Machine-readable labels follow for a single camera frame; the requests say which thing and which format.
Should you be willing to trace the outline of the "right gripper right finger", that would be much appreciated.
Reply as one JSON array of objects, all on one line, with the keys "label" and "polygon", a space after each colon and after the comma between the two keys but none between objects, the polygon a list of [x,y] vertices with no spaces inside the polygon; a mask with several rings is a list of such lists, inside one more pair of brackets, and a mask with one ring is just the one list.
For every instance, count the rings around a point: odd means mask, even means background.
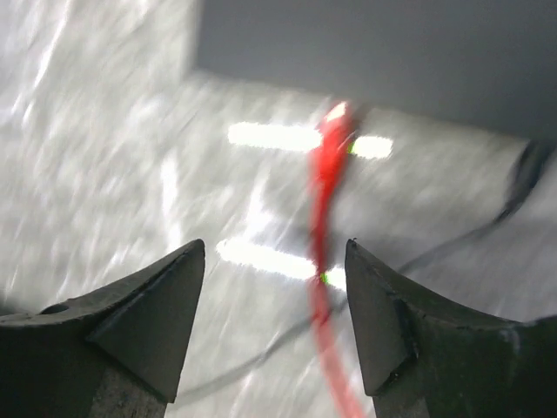
[{"label": "right gripper right finger", "polygon": [[556,319],[465,307],[346,244],[346,292],[378,417],[553,417]]}]

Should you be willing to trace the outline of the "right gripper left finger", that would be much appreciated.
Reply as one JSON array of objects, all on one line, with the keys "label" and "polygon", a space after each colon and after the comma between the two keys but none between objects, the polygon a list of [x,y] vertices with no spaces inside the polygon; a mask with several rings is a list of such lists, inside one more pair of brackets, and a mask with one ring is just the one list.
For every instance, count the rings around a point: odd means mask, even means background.
[{"label": "right gripper left finger", "polygon": [[1,305],[4,417],[162,417],[178,394],[205,273],[195,239],[90,293]]}]

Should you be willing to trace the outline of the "black network switch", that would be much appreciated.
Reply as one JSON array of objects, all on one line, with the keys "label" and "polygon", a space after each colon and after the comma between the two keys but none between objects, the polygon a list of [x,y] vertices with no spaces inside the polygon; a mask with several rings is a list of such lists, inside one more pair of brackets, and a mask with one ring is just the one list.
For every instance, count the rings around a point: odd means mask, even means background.
[{"label": "black network switch", "polygon": [[556,4],[204,1],[196,68],[556,139]]}]

